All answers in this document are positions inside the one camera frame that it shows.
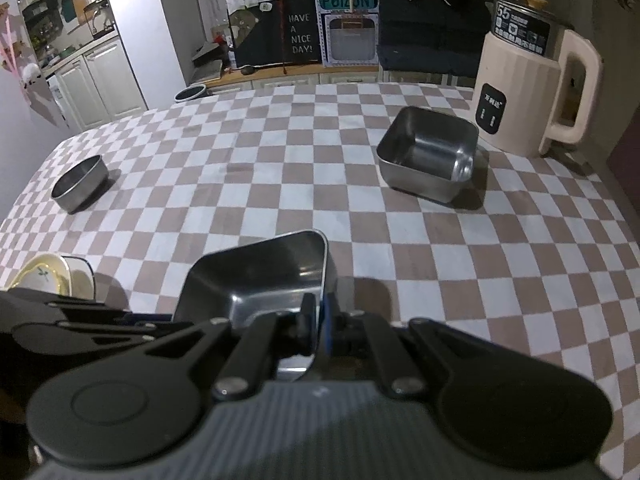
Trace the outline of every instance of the stainless steel tray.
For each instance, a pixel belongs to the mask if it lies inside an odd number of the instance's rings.
[[[409,106],[376,149],[389,187],[451,202],[471,179],[478,127],[459,117]]]
[[[201,257],[187,274],[174,320],[226,317],[242,328],[266,312],[298,312],[306,292],[319,305],[334,288],[326,237],[298,231]]]

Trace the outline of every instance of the table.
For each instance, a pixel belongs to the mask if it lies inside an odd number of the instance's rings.
[[[0,283],[38,251],[84,256],[98,298],[172,312],[204,253],[303,228],[330,241],[342,306],[427,316],[594,380],[614,409],[600,457],[640,471],[640,251],[579,153],[481,142],[452,207],[389,189],[375,146],[405,105],[470,118],[472,91],[289,86],[150,110],[62,142],[0,226]],[[114,178],[68,216],[56,178],[100,153]]]

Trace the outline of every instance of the electric kettle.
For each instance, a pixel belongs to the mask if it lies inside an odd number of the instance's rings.
[[[602,78],[602,59],[570,25],[542,10],[545,0],[523,5],[496,0],[484,38],[472,102],[480,137],[505,152],[543,155],[551,140],[579,142],[590,123]],[[585,68],[575,124],[559,123],[570,83],[568,64]]]

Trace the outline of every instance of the wooden counter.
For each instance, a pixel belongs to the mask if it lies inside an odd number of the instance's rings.
[[[268,68],[258,68],[251,75],[242,75],[239,70],[233,70],[229,73],[223,73],[220,79],[207,79],[201,81],[207,88],[224,86],[234,83],[242,83],[247,81],[257,81],[260,79],[271,79],[283,76],[301,76],[313,74],[334,74],[334,73],[353,73],[353,72],[377,72],[377,66],[330,66],[324,67],[321,64],[309,65],[290,65],[287,66],[287,73],[282,71],[281,66],[271,66]]]

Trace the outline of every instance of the gray gripper base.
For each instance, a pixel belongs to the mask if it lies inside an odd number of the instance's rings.
[[[593,463],[518,472],[482,462],[440,432],[417,402],[370,381],[280,383],[219,404],[194,434],[141,465],[109,471],[48,461],[32,480],[606,480]]]

